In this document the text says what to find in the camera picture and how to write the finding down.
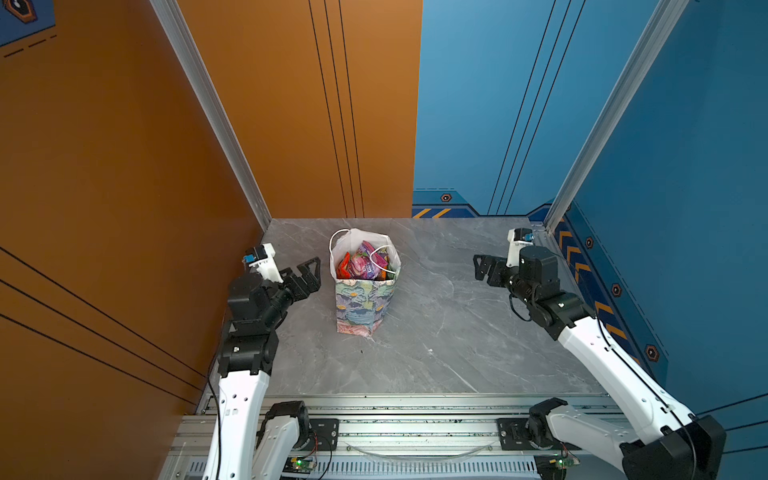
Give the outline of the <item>red snack packet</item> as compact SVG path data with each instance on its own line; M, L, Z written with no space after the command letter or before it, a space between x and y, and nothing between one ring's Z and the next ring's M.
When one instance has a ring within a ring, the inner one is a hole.
M341 259L341 261L336 266L336 277L338 279L352 279L353 274L350 267L350 260L351 256L350 253L347 252L344 257Z

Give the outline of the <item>purple Fox's berries candy bag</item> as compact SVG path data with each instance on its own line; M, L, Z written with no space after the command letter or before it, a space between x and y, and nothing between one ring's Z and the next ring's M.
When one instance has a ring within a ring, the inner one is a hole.
M371 257L378 252L388 255L388 250L384 246L374 247L368 241L361 243L350 260L353 279L377 281L375 277L378 268L372 263Z

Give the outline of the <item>floral paper gift bag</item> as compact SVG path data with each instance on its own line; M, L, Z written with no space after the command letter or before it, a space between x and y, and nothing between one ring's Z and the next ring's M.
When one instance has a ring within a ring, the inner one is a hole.
M392 280L371 281L338 279L336 266L349 252L356 252L363 241L386 247L395 274ZM336 329L339 333L370 337L378 329L393 298L402 262L389 236L357 228L340 229L329 240L330 271L334 281Z

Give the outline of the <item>orange Fox's candy bag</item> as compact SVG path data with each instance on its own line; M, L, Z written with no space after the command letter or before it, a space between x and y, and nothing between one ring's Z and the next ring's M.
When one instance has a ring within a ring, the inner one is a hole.
M395 274L391 271L389 256L378 252L371 257L372 263L378 268L375 277L377 281L392 280Z

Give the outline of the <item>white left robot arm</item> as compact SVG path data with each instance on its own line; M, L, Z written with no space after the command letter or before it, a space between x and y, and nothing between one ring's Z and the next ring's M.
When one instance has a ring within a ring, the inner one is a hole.
M231 318L217 357L218 392L204 479L278 479L289 454L311 438L304 402L280 402L261 417L288 309L321 287L315 257L279 270L264 249L247 257L246 272L229 285Z

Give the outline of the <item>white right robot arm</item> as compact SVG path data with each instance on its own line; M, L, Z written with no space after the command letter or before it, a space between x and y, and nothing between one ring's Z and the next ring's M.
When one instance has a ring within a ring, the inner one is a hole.
M629 430L583 414L550 398L529 410L527 431L536 447L573 444L622 471L629 479L715 479L726 431L712 416L697 416L676 400L610 336L608 327L576 294L560 286L557 256L528 245L517 262L473 258L475 277L506 289L529 321L575 356L623 413Z

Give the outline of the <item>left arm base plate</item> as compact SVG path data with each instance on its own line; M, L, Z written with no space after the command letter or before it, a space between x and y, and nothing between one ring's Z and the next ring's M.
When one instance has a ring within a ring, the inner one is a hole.
M340 420L338 418L310 418L308 434L304 440L300 441L298 450L302 452L335 452L339 437Z

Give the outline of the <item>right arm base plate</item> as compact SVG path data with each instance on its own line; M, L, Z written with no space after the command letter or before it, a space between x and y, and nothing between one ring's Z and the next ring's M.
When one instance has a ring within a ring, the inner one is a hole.
M503 451L554 451L576 450L574 444L562 443L556 440L545 428L523 417L503 417L495 420L498 440Z

